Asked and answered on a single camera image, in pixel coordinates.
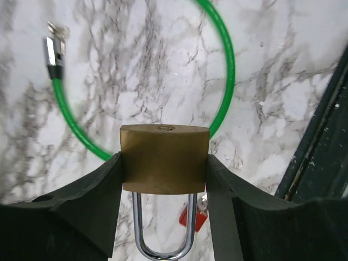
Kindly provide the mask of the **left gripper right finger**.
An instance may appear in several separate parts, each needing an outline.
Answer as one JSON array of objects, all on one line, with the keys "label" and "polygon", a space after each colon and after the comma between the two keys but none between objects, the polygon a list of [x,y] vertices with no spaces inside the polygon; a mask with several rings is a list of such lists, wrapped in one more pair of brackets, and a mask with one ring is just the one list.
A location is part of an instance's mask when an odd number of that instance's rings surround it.
[{"label": "left gripper right finger", "polygon": [[216,260],[347,260],[347,199],[292,203],[207,161]]}]

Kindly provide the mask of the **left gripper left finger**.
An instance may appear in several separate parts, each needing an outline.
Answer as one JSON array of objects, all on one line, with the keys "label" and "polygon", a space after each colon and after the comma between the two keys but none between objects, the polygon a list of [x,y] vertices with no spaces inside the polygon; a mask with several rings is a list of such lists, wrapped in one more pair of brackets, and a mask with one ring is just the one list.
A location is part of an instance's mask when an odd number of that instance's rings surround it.
[{"label": "left gripper left finger", "polygon": [[1,260],[108,260],[122,192],[119,153],[30,202],[1,204]]}]

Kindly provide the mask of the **brass padlock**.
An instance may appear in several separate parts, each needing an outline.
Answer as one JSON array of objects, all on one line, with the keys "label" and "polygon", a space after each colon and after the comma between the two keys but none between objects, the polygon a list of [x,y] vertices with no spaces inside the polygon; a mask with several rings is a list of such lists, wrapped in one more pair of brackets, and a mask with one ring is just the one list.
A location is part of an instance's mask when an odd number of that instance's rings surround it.
[{"label": "brass padlock", "polygon": [[[196,225],[197,195],[205,191],[210,131],[185,125],[123,125],[120,152],[123,188],[132,193],[135,243],[149,260],[179,260],[191,249]],[[173,252],[150,249],[144,240],[142,194],[188,195],[187,230]]]}]

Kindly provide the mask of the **small dark key set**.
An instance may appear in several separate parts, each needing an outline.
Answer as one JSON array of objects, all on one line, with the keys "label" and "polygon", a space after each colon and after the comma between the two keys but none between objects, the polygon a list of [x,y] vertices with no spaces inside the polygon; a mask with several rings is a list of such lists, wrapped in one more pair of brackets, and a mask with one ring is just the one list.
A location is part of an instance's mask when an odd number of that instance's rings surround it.
[{"label": "small dark key set", "polygon": [[206,213],[208,209],[207,199],[202,197],[197,201],[197,211],[199,213]]}]

